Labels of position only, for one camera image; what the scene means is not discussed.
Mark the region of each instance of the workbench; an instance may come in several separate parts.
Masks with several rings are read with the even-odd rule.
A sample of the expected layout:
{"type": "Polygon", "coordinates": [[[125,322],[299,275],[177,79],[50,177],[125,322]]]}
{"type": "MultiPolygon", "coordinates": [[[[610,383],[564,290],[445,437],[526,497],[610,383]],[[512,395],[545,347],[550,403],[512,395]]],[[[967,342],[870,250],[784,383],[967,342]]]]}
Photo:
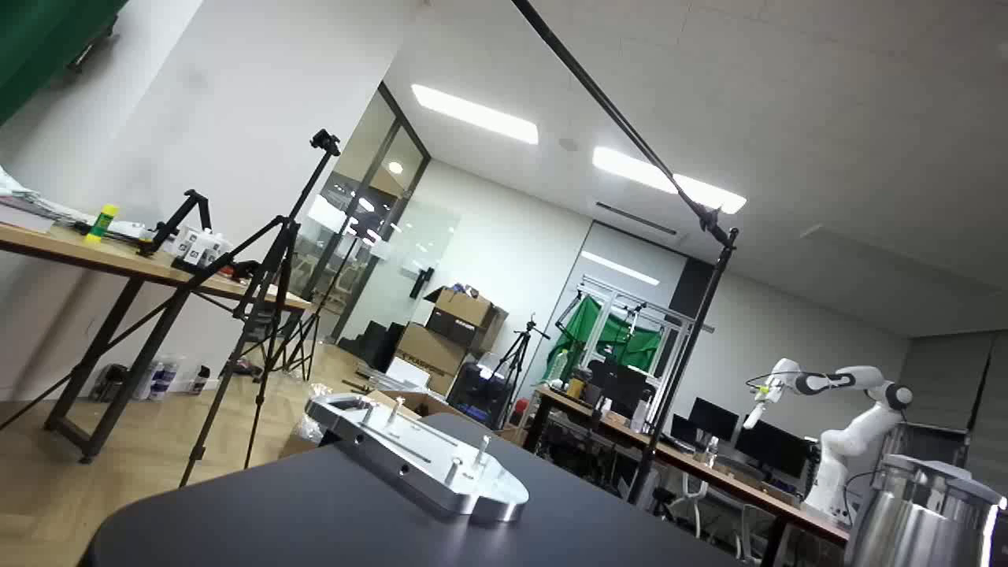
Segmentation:
{"type": "MultiPolygon", "coordinates": [[[[577,422],[592,418],[592,410],[589,410],[589,407],[564,395],[561,391],[540,388],[540,411],[535,411],[535,418],[531,418],[531,424],[529,424],[529,433],[526,433],[526,445],[524,445],[526,451],[535,451],[535,446],[540,446],[550,410],[561,410],[561,411],[574,415],[577,422]]],[[[616,415],[616,411],[600,415],[600,418],[598,418],[598,427],[600,427],[600,433],[616,437],[616,442],[626,442],[626,445],[633,445],[633,446],[640,446],[640,451],[649,446],[649,437],[640,433],[640,432],[631,432],[631,427],[626,427],[626,418],[616,415]]],[[[799,528],[805,528],[805,532],[812,532],[812,534],[822,534],[826,541],[836,541],[836,543],[840,543],[840,547],[843,547],[848,539],[851,539],[848,528],[838,527],[836,519],[829,519],[829,517],[822,517],[822,514],[815,514],[815,510],[805,510],[805,506],[799,506],[799,504],[780,499],[780,497],[775,497],[773,491],[761,491],[758,486],[753,486],[753,483],[747,483],[747,479],[740,479],[740,476],[735,476],[735,473],[728,473],[728,468],[712,468],[712,466],[703,463],[695,454],[676,451],[676,446],[671,446],[671,445],[658,445],[655,460],[658,460],[658,463],[671,463],[671,466],[690,473],[694,479],[703,479],[703,483],[708,483],[712,489],[722,489],[722,491],[728,491],[730,497],[750,499],[750,504],[761,506],[765,514],[773,514],[775,522],[773,522],[773,532],[768,532],[768,551],[765,551],[765,556],[761,556],[765,564],[775,561],[779,543],[780,543],[786,527],[799,527],[799,528]]]]}
{"type": "MultiPolygon", "coordinates": [[[[125,403],[133,401],[133,394],[138,391],[143,379],[149,375],[149,368],[152,368],[166,329],[173,327],[177,316],[184,311],[187,298],[191,292],[208,295],[211,302],[216,302],[216,298],[241,298],[245,295],[241,283],[234,283],[234,279],[225,279],[225,278],[211,278],[211,279],[191,286],[191,275],[169,268],[166,256],[145,259],[133,246],[123,246],[123,243],[113,243],[113,239],[108,239],[102,246],[89,246],[82,239],[82,234],[63,231],[63,225],[39,234],[39,231],[21,231],[21,225],[0,224],[0,247],[125,278],[125,286],[123,286],[120,298],[110,305],[108,318],[99,327],[99,334],[90,337],[90,347],[73,366],[73,371],[63,379],[67,388],[63,388],[63,380],[56,380],[52,388],[43,391],[43,394],[52,394],[56,388],[63,388],[63,394],[60,394],[56,407],[50,410],[43,427],[68,437],[82,451],[82,463],[89,463],[89,460],[93,460],[102,454],[108,433],[113,432],[113,424],[123,415],[125,403]],[[138,290],[145,283],[163,283],[163,286],[173,286],[173,292],[154,311],[149,311],[145,318],[138,318],[135,325],[120,329],[130,305],[135,302],[135,295],[138,295],[138,290]],[[143,342],[138,357],[130,366],[125,383],[108,403],[102,422],[93,424],[93,432],[84,432],[77,422],[68,422],[68,410],[78,401],[82,388],[89,383],[99,360],[108,350],[113,350],[120,339],[125,339],[130,334],[145,327],[149,322],[154,322],[154,327],[149,329],[149,339],[143,342]]],[[[299,295],[290,295],[290,292],[282,298],[288,311],[306,311],[309,305],[313,302],[306,302],[299,295]]]]}
{"type": "MultiPolygon", "coordinates": [[[[481,424],[429,424],[478,445],[481,424]]],[[[596,486],[500,442],[488,446],[526,489],[515,522],[472,527],[429,510],[338,446],[138,499],[93,532],[89,567],[360,564],[360,567],[735,567],[735,556],[626,506],[596,486]]]]}

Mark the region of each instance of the wooden floor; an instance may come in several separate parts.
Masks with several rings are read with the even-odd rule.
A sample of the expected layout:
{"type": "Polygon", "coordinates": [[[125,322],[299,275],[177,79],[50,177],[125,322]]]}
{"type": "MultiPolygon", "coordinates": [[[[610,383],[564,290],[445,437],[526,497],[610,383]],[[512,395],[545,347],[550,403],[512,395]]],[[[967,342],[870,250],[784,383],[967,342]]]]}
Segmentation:
{"type": "MultiPolygon", "coordinates": [[[[352,371],[352,360],[339,350],[319,350],[313,383],[344,388],[339,379],[352,371]]],[[[271,379],[252,466],[309,446],[297,432],[313,383],[293,375],[271,379]]],[[[68,442],[41,432],[50,403],[0,432],[0,567],[77,564],[108,514],[177,489],[211,395],[204,391],[201,395],[130,403],[103,454],[89,466],[78,463],[68,442]]],[[[102,410],[82,401],[73,415],[89,424],[102,410]]],[[[234,379],[191,483],[241,468],[252,410],[254,383],[234,379]]]]}

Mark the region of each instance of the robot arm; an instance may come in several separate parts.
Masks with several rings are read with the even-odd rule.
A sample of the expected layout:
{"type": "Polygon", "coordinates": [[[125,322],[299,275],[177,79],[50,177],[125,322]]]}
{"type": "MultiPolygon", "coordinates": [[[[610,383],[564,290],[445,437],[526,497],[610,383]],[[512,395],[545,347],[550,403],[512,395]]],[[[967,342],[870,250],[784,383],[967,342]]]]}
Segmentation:
{"type": "Polygon", "coordinates": [[[815,486],[805,495],[805,506],[822,510],[829,517],[843,514],[843,486],[856,455],[884,437],[899,422],[900,411],[911,407],[911,388],[884,380],[877,366],[843,366],[829,375],[804,371],[795,360],[780,360],[768,379],[757,388],[757,410],[744,422],[753,427],[765,403],[779,403],[780,391],[796,391],[804,395],[820,395],[829,391],[867,391],[877,403],[851,418],[848,427],[822,432],[822,455],[815,466],[815,486]]]}

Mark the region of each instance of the black table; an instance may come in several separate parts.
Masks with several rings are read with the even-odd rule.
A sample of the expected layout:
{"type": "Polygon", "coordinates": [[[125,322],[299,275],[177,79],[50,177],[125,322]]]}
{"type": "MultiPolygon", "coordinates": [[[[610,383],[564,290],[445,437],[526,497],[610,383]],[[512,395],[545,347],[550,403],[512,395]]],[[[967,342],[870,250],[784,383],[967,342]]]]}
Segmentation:
{"type": "MultiPolygon", "coordinates": [[[[478,424],[456,415],[429,422],[469,445],[478,437],[478,424]]],[[[735,564],[500,437],[488,451],[531,495],[521,522],[438,519],[338,446],[320,446],[138,499],[103,519],[82,564],[735,564]]]]}

